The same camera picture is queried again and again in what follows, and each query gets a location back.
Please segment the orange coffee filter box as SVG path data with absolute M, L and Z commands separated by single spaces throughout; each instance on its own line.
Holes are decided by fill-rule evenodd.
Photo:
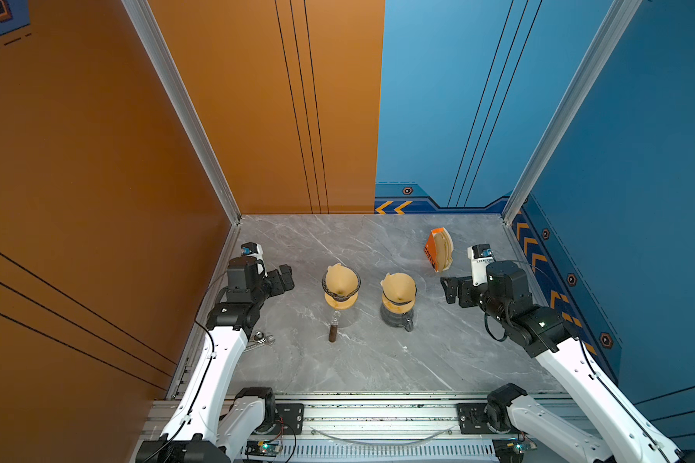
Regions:
M 454 252 L 454 243 L 449 231 L 445 228 L 432 230 L 424 251 L 436 273 L 448 270 L 452 265 Z

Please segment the brown paper coffee filter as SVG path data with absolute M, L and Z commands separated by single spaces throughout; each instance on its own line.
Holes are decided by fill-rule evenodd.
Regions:
M 411 293 L 417 292 L 414 279 L 405 273 L 387 274 L 380 282 L 382 292 L 389 296 L 407 298 Z

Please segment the grey ribbed glass pitcher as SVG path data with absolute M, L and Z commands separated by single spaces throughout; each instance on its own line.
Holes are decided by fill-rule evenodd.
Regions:
M 390 311 L 381 311 L 381 319 L 383 322 L 392 328 L 402 328 L 407 332 L 412 332 L 414 329 L 414 312 L 408 311 L 403 314 L 395 314 Z

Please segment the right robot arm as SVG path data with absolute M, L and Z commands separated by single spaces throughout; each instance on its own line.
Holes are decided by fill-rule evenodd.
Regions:
M 548 411 L 525 389 L 508 383 L 488 394 L 486 420 L 498 433 L 526 434 L 569 462 L 695 462 L 659 431 L 603 372 L 575 326 L 535 303 L 526 272 L 515 262 L 491 262 L 480 285 L 470 277 L 443 277 L 448 303 L 477 307 L 547 370 L 596 428 L 588 433 Z

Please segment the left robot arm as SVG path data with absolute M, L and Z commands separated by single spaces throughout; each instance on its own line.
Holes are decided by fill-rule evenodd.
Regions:
M 183 399 L 156 440 L 144 441 L 137 462 L 232 462 L 249 436 L 275 421 L 272 389 L 243 389 L 226 415 L 226 394 L 266 300 L 295 288 L 288 265 L 266 270 L 262 247 L 242 245 L 229 261 L 224 300 L 214 305 L 204 325 L 204 349 Z

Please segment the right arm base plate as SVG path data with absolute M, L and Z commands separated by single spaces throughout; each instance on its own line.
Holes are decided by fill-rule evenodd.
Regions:
M 488 425 L 487 406 L 483 403 L 459 403 L 456 405 L 459 429 L 463 435 L 494 434 Z

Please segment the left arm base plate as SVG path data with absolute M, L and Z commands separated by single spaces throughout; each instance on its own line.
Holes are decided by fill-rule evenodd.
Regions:
M 305 405 L 300 402 L 276 402 L 275 418 L 266 427 L 266 435 L 275 435 L 281 431 L 281 423 L 287 430 L 300 435 L 303 430 Z

